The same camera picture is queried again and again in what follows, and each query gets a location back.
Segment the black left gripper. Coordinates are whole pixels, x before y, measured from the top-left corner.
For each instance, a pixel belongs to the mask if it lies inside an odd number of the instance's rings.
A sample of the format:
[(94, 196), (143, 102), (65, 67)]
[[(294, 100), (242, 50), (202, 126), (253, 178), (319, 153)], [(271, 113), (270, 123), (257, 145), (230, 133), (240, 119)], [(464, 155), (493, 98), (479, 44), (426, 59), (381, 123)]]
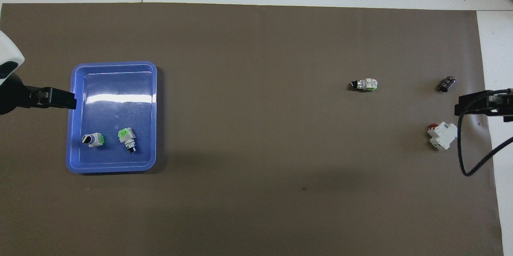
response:
[(11, 74), (0, 87), (0, 114), (4, 115), (17, 107), (42, 108), (49, 107), (75, 110), (77, 99), (75, 94), (57, 88), (26, 86), (18, 75)]

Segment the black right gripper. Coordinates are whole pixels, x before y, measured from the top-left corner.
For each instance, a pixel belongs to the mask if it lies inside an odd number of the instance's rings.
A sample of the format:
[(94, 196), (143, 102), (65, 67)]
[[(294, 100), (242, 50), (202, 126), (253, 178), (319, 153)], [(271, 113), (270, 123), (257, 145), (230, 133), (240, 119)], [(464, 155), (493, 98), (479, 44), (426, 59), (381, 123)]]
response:
[(504, 123), (513, 122), (513, 90), (499, 90), (493, 95), (484, 97), (487, 92), (476, 92), (458, 97), (454, 105), (454, 115), (460, 116), (464, 108), (465, 114), (486, 114), (488, 117), (503, 117)]

